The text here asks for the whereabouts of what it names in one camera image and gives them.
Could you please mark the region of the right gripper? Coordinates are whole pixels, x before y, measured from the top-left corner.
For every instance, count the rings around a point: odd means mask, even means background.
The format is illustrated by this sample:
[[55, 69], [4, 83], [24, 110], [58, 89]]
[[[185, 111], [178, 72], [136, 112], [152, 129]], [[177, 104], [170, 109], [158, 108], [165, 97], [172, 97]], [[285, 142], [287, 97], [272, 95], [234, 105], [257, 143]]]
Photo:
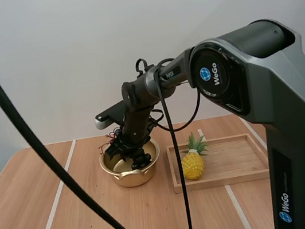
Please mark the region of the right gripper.
[[127, 159], [124, 153], [142, 148], [150, 136], [150, 132], [147, 129], [151, 110], [151, 107], [138, 111], [126, 110], [122, 133], [119, 139], [116, 140], [117, 142], [111, 143], [104, 151], [104, 154], [110, 160], [114, 156], [118, 156], [119, 159], [126, 162]]

